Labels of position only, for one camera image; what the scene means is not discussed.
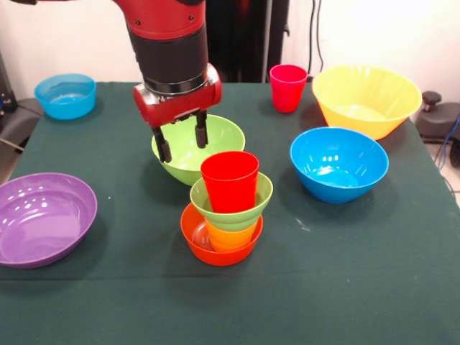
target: light blue bowl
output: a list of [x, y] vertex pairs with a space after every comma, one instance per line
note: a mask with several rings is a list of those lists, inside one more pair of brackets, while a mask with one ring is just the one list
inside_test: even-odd
[[320, 127], [295, 138], [290, 159], [302, 184], [327, 203], [363, 196], [387, 174], [388, 156], [375, 140], [350, 129]]
[[35, 88], [35, 97], [54, 119], [72, 120], [90, 113], [96, 104], [96, 82], [82, 74], [60, 74]]

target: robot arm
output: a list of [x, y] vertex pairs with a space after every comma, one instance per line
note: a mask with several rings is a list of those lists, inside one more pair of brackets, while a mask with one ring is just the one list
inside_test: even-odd
[[197, 145], [205, 147], [207, 109], [222, 97], [219, 75], [208, 63], [205, 0], [113, 1], [124, 13], [143, 77], [143, 83], [134, 87], [134, 100], [152, 128], [160, 161], [172, 159], [161, 126], [192, 115], [197, 118]]

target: green bowl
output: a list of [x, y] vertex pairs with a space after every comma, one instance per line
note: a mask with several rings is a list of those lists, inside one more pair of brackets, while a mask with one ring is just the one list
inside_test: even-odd
[[262, 215], [273, 194], [272, 181], [259, 172], [255, 207], [236, 213], [214, 213], [203, 178], [190, 189], [190, 200], [196, 209], [216, 228], [225, 231], [241, 231], [254, 224]]
[[[191, 116], [175, 124], [162, 127], [165, 139], [169, 142], [172, 160], [162, 163], [173, 177], [186, 185], [193, 185], [201, 178], [201, 163], [211, 155], [223, 151], [243, 151], [246, 139], [243, 131], [232, 121], [216, 115], [208, 115], [208, 144], [200, 149], [195, 138], [196, 117]], [[152, 150], [158, 160], [155, 137]]]

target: red plastic cup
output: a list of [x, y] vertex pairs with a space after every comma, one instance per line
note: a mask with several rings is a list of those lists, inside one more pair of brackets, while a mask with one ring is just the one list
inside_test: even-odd
[[255, 206], [259, 160], [249, 152], [225, 151], [201, 164], [211, 207], [216, 213], [235, 213]]
[[295, 111], [302, 98], [308, 73], [295, 65], [276, 65], [270, 70], [273, 106], [281, 113]]

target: bowl rim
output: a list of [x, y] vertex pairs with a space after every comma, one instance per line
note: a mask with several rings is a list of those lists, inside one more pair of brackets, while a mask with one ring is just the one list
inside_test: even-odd
[[[302, 169], [300, 169], [300, 167], [298, 166], [298, 164], [296, 163], [296, 161], [294, 160], [294, 157], [293, 157], [293, 147], [294, 147], [294, 144], [300, 140], [302, 137], [304, 137], [305, 135], [308, 135], [310, 134], [311, 132], [317, 132], [317, 131], [330, 131], [330, 130], [333, 130], [333, 131], [336, 131], [336, 130], [339, 130], [339, 131], [344, 131], [344, 132], [350, 132], [354, 135], [358, 135], [360, 137], [363, 137], [365, 139], [367, 139], [368, 141], [374, 143], [375, 145], [377, 145], [378, 149], [380, 152], [383, 153], [383, 157], [385, 158], [385, 169], [383, 170], [382, 174], [378, 177], [378, 178], [375, 178], [372, 182], [370, 183], [367, 183], [365, 185], [359, 185], [357, 187], [346, 187], [346, 186], [339, 186], [339, 185], [330, 185], [328, 183], [325, 183], [325, 182], [321, 182], [321, 181], [318, 181], [318, 180], [315, 180], [314, 178], [311, 178], [309, 175], [307, 175], [305, 172], [302, 171]], [[372, 186], [376, 183], [378, 183], [381, 179], [383, 179], [384, 176], [386, 176], [386, 174], [388, 173], [388, 170], [390, 168], [390, 160], [388, 158], [388, 154], [387, 152], [385, 151], [385, 149], [383, 148], [383, 146], [377, 141], [377, 140], [373, 140], [373, 138], [367, 136], [366, 134], [363, 134], [361, 132], [358, 132], [358, 131], [354, 131], [353, 129], [348, 129], [348, 128], [343, 128], [343, 127], [336, 127], [336, 126], [322, 126], [322, 127], [316, 127], [316, 128], [312, 128], [312, 129], [309, 129], [307, 131], [304, 131], [302, 133], [300, 133], [292, 142], [292, 144], [290, 145], [290, 150], [289, 150], [289, 153], [290, 153], [290, 160], [291, 160], [291, 163], [294, 165], [295, 169], [301, 173], [303, 176], [305, 176], [307, 179], [315, 182], [315, 183], [319, 183], [321, 185], [326, 185], [328, 187], [332, 187], [332, 188], [338, 188], [338, 189], [361, 189], [361, 188], [366, 188], [366, 187], [369, 187], [369, 186]]]
[[[376, 119], [357, 119], [355, 117], [352, 117], [352, 116], [349, 116], [347, 114], [344, 114], [343, 112], [341, 111], [337, 111], [334, 107], [332, 107], [329, 103], [325, 102], [323, 97], [320, 97], [318, 95], [318, 92], [317, 92], [317, 86], [318, 85], [318, 79], [321, 79], [321, 76], [323, 75], [327, 75], [329, 73], [332, 73], [334, 72], [335, 70], [339, 70], [339, 69], [342, 69], [342, 68], [370, 68], [371, 70], [380, 70], [382, 72], [386, 72], [390, 75], [394, 75], [398, 78], [401, 78], [403, 79], [406, 83], [408, 83], [409, 85], [411, 85], [412, 87], [414, 87], [415, 90], [417, 90], [418, 92], [418, 102], [417, 102], [417, 106], [414, 106], [413, 110], [409, 111], [406, 115], [402, 115], [402, 116], [399, 116], [399, 117], [395, 117], [393, 119], [386, 119], [385, 120], [376, 120]], [[353, 120], [358, 120], [358, 121], [363, 121], [363, 122], [371, 122], [371, 123], [387, 123], [387, 122], [396, 122], [396, 121], [400, 121], [400, 120], [404, 120], [406, 118], [408, 118], [409, 116], [413, 115], [416, 113], [417, 110], [420, 109], [420, 107], [422, 106], [422, 102], [423, 102], [423, 97], [422, 97], [422, 92], [420, 90], [420, 88], [417, 86], [417, 84], [415, 84], [413, 81], [411, 81], [411, 79], [409, 79], [408, 77], [402, 75], [402, 74], [399, 74], [399, 73], [396, 73], [395, 71], [393, 70], [390, 70], [388, 68], [383, 68], [383, 67], [380, 67], [378, 65], [370, 65], [370, 64], [366, 64], [366, 63], [352, 63], [352, 64], [344, 64], [344, 65], [337, 65], [337, 66], [334, 66], [332, 68], [328, 68], [326, 70], [323, 70], [322, 72], [320, 72], [312, 81], [311, 83], [311, 90], [313, 92], [313, 95], [316, 97], [316, 99], [318, 100], [318, 102], [320, 104], [323, 104], [325, 107], [327, 107], [328, 109], [333, 109], [333, 111], [335, 111], [336, 113], [339, 113], [341, 116], [344, 116], [348, 119], [353, 119]]]
[[206, 253], [209, 253], [209, 254], [212, 254], [212, 255], [229, 255], [229, 254], [234, 254], [234, 253], [237, 253], [237, 252], [243, 252], [244, 250], [246, 250], [247, 248], [249, 248], [251, 245], [257, 243], [257, 241], [259, 240], [260, 238], [260, 235], [262, 234], [262, 232], [264, 231], [264, 217], [263, 215], [261, 214], [260, 217], [257, 219], [257, 225], [256, 225], [256, 230], [254, 231], [254, 234], [252, 235], [251, 237], [251, 241], [248, 242], [248, 244], [246, 244], [245, 246], [239, 248], [239, 249], [236, 249], [236, 250], [233, 250], [231, 252], [216, 252], [216, 251], [213, 251], [213, 250], [208, 250], [208, 249], [204, 249], [198, 245], [196, 245], [195, 243], [193, 243], [193, 241], [191, 241], [186, 235], [185, 235], [185, 230], [184, 230], [184, 225], [183, 225], [183, 219], [185, 218], [185, 213], [188, 212], [188, 209], [189, 208], [196, 208], [195, 205], [193, 205], [191, 202], [185, 207], [184, 211], [182, 212], [181, 216], [180, 216], [180, 231], [182, 232], [182, 236], [184, 236], [185, 240], [187, 241], [187, 243], [189, 245], [191, 245], [193, 248], [195, 249], [198, 249], [200, 251], [204, 251]]
[[34, 96], [35, 98], [41, 103], [41, 104], [52, 104], [48, 101], [45, 101], [42, 97], [40, 97], [38, 95], [38, 89], [40, 86], [42, 86], [42, 84], [48, 82], [48, 81], [52, 81], [53, 79], [56, 79], [56, 78], [62, 78], [62, 77], [69, 77], [69, 76], [79, 76], [79, 77], [84, 77], [86, 79], [88, 79], [88, 82], [91, 83], [91, 91], [85, 95], [84, 97], [82, 98], [79, 98], [78, 100], [76, 101], [72, 101], [70, 103], [66, 103], [66, 104], [61, 104], [61, 106], [66, 106], [68, 104], [78, 104], [80, 102], [83, 102], [85, 101], [86, 99], [88, 99], [89, 97], [91, 97], [95, 92], [96, 92], [96, 88], [97, 88], [97, 84], [96, 84], [96, 81], [94, 79], [92, 79], [92, 77], [90, 77], [89, 75], [86, 75], [86, 74], [82, 74], [82, 73], [61, 73], [61, 74], [56, 74], [56, 75], [51, 75], [50, 77], [46, 78], [46, 79], [43, 79], [42, 81], [40, 81], [37, 86], [35, 86], [35, 89], [34, 89]]
[[263, 176], [265, 178], [265, 180], [267, 180], [270, 184], [270, 194], [267, 196], [267, 198], [265, 200], [263, 200], [258, 206], [254, 206], [253, 208], [250, 208], [249, 210], [245, 210], [245, 211], [240, 211], [240, 212], [233, 212], [233, 213], [217, 213], [217, 212], [212, 212], [212, 211], [208, 211], [208, 210], [205, 210], [203, 208], [201, 208], [200, 206], [196, 205], [194, 202], [193, 202], [193, 198], [192, 198], [192, 194], [193, 194], [193, 190], [196, 188], [197, 184], [200, 182], [200, 181], [204, 181], [203, 178], [199, 178], [193, 185], [192, 187], [190, 188], [190, 192], [189, 192], [189, 196], [190, 196], [190, 202], [193, 204], [193, 206], [198, 210], [198, 212], [200, 212], [202, 214], [202, 212], [204, 213], [209, 213], [209, 214], [213, 214], [213, 215], [225, 215], [225, 216], [229, 216], [229, 217], [232, 217], [232, 216], [241, 216], [243, 214], [246, 214], [246, 213], [249, 213], [253, 210], [255, 210], [256, 208], [259, 208], [261, 205], [263, 205], [264, 203], [266, 203], [267, 201], [269, 201], [271, 198], [272, 198], [272, 195], [273, 195], [273, 182], [270, 180], [270, 178], [265, 175], [263, 172], [258, 172], [257, 173], [257, 177], [259, 176]]
[[96, 219], [96, 215], [98, 213], [98, 199], [96, 197], [96, 194], [94, 193], [94, 190], [91, 188], [91, 186], [89, 184], [87, 184], [85, 181], [81, 180], [80, 178], [77, 178], [74, 175], [69, 175], [69, 174], [65, 174], [65, 173], [62, 173], [62, 172], [36, 172], [36, 173], [28, 174], [28, 175], [19, 176], [19, 177], [14, 178], [14, 179], [12, 179], [10, 181], [7, 181], [3, 185], [0, 185], [0, 189], [1, 189], [1, 187], [5, 186], [5, 185], [8, 185], [8, 184], [13, 183], [13, 182], [17, 182], [18, 180], [26, 180], [26, 179], [32, 178], [34, 176], [43, 176], [43, 175], [60, 176], [60, 177], [70, 178], [71, 180], [78, 181], [85, 188], [87, 188], [87, 190], [90, 192], [91, 197], [92, 197], [93, 202], [94, 202], [94, 212], [89, 217], [90, 221], [88, 222], [88, 226], [84, 230], [82, 230], [82, 232], [78, 235], [78, 237], [74, 241], [72, 241], [72, 243], [67, 245], [65, 248], [62, 248], [59, 252], [56, 252], [56, 253], [51, 254], [51, 255], [48, 255], [46, 257], [42, 257], [40, 259], [35, 259], [35, 260], [30, 260], [30, 261], [23, 261], [23, 262], [9, 262], [9, 261], [0, 260], [0, 265], [2, 265], [2, 266], [24, 267], [24, 266], [27, 266], [27, 265], [37, 264], [38, 262], [47, 262], [50, 259], [53, 259], [55, 257], [59, 257], [59, 255], [61, 255], [62, 253], [66, 253], [70, 248], [74, 247], [76, 244], [78, 244], [81, 241], [81, 239], [88, 233], [89, 229], [91, 228], [91, 226], [94, 223], [94, 220]]
[[[245, 137], [245, 135], [244, 135], [243, 130], [242, 130], [235, 122], [233, 122], [233, 121], [230, 120], [230, 119], [227, 119], [226, 117], [222, 117], [222, 116], [218, 116], [218, 115], [213, 115], [213, 114], [208, 114], [208, 118], [210, 118], [210, 117], [213, 118], [213, 119], [217, 119], [217, 120], [219, 120], [219, 121], [228, 122], [228, 123], [230, 123], [234, 128], [236, 128], [236, 131], [237, 131], [238, 133], [240, 133], [241, 138], [243, 139], [243, 141], [242, 141], [242, 143], [241, 143], [241, 149], [232, 149], [231, 151], [240, 151], [240, 152], [241, 152], [241, 151], [244, 151], [244, 147], [246, 146], [246, 137]], [[155, 150], [153, 149], [154, 144], [155, 144], [155, 136], [152, 136], [152, 140], [151, 140], [150, 144], [151, 144], [151, 147], [152, 147], [153, 155], [154, 155], [157, 159], [159, 159], [159, 158], [158, 158], [158, 154], [157, 154], [157, 153], [155, 152]], [[170, 167], [170, 168], [175, 169], [175, 170], [177, 170], [177, 171], [180, 171], [180, 172], [182, 172], [182, 173], [199, 173], [199, 172], [201, 171], [201, 166], [200, 166], [197, 170], [195, 170], [195, 169], [181, 169], [181, 168], [176, 167], [176, 166], [174, 166], [174, 165], [171, 165], [170, 163], [167, 163], [167, 162], [163, 162], [163, 163], [161, 163], [161, 164], [162, 164], [162, 165], [166, 165], [167, 167]]]

